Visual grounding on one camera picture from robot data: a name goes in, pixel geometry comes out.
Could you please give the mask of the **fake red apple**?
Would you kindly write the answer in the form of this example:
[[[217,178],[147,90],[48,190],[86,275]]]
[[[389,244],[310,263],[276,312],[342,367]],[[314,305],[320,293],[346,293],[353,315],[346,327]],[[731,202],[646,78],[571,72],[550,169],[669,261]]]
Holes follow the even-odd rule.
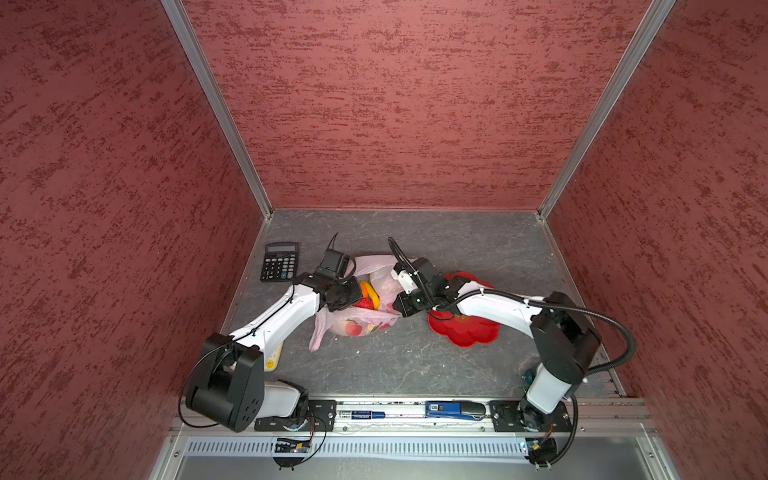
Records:
[[[375,310],[375,304],[370,298],[363,298],[361,301],[355,304],[355,307],[367,309],[367,310]]]

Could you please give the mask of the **pink plastic bag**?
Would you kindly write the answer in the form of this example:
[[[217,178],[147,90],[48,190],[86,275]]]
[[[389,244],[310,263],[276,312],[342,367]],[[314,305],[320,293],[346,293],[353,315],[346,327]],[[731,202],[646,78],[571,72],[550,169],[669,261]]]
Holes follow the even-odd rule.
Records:
[[[392,308],[393,301],[403,289],[391,277],[396,263],[392,255],[368,255],[356,258],[355,277],[369,282],[379,295],[378,310],[367,310],[354,306],[330,312],[326,308],[315,316],[315,328],[309,342],[309,350],[317,351],[326,333],[344,337],[365,337],[374,332],[393,326],[402,315]]]

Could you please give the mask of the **red flower-shaped plastic bowl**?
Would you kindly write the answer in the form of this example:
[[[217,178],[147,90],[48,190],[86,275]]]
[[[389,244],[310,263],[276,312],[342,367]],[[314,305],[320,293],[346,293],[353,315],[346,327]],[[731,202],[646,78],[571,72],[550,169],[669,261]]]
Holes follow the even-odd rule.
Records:
[[[501,327],[484,318],[435,310],[428,311],[428,325],[434,333],[447,338],[459,348],[491,344],[498,339]]]

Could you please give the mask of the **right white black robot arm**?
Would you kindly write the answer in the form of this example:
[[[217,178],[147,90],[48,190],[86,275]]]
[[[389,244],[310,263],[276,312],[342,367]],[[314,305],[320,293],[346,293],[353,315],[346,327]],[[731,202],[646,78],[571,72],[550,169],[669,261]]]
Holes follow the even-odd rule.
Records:
[[[636,341],[623,324],[576,306],[561,292],[534,297],[490,288],[458,275],[446,279],[425,258],[413,264],[396,263],[391,277],[403,288],[393,308],[404,317],[421,311],[478,317],[510,327],[534,341],[539,364],[514,417],[528,431],[542,432],[550,427],[556,409],[588,376],[626,364],[636,351]],[[618,358],[599,365],[592,364],[602,345],[592,324],[594,319],[615,328],[626,343]]]

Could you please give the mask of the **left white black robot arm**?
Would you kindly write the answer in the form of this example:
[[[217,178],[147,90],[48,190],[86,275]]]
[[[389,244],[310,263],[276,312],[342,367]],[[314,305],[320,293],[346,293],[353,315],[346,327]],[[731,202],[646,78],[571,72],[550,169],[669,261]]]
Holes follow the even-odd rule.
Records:
[[[326,278],[299,275],[273,305],[247,325],[204,340],[199,360],[185,380],[179,405],[222,426],[242,432],[258,418],[289,418],[301,390],[265,380],[266,360],[304,321],[322,308],[346,309],[363,298],[353,275]]]

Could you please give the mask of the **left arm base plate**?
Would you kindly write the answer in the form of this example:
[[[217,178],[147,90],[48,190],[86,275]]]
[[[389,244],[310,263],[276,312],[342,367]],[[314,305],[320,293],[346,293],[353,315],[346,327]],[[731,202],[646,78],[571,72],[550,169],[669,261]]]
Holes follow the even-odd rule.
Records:
[[[294,417],[256,419],[253,429],[258,432],[332,432],[336,422],[336,400],[308,400]]]

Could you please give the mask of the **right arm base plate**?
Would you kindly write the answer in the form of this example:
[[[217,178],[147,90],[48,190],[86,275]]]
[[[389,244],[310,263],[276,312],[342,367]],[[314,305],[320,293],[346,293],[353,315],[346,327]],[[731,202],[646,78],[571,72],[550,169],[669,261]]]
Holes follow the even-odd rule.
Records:
[[[488,403],[495,432],[546,434],[571,431],[571,417],[563,401],[549,414],[542,413],[532,406],[521,407],[520,403],[520,400],[492,400]]]

